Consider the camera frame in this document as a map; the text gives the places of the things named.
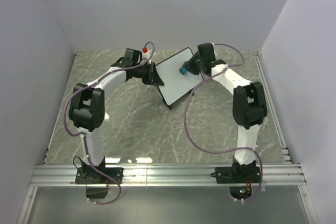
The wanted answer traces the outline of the blue bone-shaped eraser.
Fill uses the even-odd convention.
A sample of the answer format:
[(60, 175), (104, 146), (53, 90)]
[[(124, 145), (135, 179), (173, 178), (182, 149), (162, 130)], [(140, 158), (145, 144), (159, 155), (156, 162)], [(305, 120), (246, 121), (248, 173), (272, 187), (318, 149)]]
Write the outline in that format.
[(180, 68), (180, 73), (181, 73), (182, 75), (187, 74), (187, 72), (188, 72), (188, 68), (187, 68), (186, 66), (182, 66), (182, 67)]

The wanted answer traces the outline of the small black-framed whiteboard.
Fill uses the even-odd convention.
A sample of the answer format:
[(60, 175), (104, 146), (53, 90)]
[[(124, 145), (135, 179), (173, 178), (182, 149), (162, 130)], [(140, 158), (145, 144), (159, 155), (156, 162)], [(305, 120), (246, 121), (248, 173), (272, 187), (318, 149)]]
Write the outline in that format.
[(173, 103), (203, 80), (200, 73), (193, 75), (187, 70), (184, 70), (184, 74), (180, 72), (184, 62), (190, 60), (192, 56), (191, 48), (187, 47), (156, 65), (157, 73), (164, 83), (164, 86), (157, 87), (157, 92), (170, 110)]

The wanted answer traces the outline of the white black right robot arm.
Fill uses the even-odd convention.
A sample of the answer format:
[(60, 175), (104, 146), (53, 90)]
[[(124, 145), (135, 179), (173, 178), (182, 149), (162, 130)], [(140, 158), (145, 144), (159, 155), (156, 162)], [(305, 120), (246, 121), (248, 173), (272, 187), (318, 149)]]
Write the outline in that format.
[[(241, 62), (228, 64), (223, 60), (217, 60), (213, 52), (197, 52), (190, 60), (180, 67), (181, 74), (188, 72), (196, 75), (203, 73), (207, 75), (203, 81), (197, 84), (192, 90), (186, 102), (183, 115), (184, 130), (189, 141), (200, 151), (209, 154), (225, 154), (233, 152), (233, 162), (237, 166), (232, 168), (232, 177), (238, 182), (245, 181), (250, 176), (252, 165), (259, 159), (256, 153), (257, 137), (264, 118), (267, 116), (267, 105), (264, 86), (261, 82), (251, 82), (239, 74), (233, 68), (241, 67), (245, 63), (244, 56), (239, 53)], [(215, 80), (233, 96), (232, 116), (238, 127), (237, 147), (224, 151), (206, 150), (192, 139), (187, 127), (187, 111), (192, 95), (205, 82)]]

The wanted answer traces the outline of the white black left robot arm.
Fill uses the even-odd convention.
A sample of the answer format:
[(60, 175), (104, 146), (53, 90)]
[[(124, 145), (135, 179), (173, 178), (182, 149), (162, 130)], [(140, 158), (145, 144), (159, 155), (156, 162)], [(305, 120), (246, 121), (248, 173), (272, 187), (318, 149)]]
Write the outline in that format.
[(68, 117), (78, 132), (71, 133), (66, 125), (65, 129), (69, 135), (81, 137), (83, 162), (91, 166), (87, 176), (94, 183), (104, 181), (107, 172), (100, 166), (105, 160), (100, 126), (104, 121), (106, 96), (131, 78), (141, 79), (145, 85), (164, 86), (153, 62), (128, 68), (112, 66), (96, 80), (86, 84), (77, 83), (66, 103)]

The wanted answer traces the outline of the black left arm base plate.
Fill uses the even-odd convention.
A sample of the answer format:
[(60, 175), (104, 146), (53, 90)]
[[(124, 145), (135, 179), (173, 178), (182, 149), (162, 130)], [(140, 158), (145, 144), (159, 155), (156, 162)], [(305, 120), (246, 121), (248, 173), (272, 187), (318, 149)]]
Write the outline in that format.
[[(124, 169), (121, 167), (112, 167), (112, 168), (104, 167), (102, 170), (103, 173), (116, 180), (119, 184), (122, 182), (123, 179), (123, 171)], [(108, 180), (110, 184), (115, 184), (115, 182), (112, 181), (111, 179), (106, 178), (100, 173), (94, 171), (91, 166), (86, 167), (85, 169), (80, 167), (77, 170), (75, 184), (78, 185), (106, 184)]]

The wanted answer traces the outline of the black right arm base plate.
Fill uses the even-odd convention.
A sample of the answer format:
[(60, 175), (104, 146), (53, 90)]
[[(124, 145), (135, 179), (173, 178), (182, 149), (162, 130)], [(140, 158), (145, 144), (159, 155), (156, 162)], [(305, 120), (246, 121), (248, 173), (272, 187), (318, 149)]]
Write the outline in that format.
[(261, 175), (260, 168), (257, 166), (215, 167), (215, 171), (210, 174), (218, 184), (259, 183)]

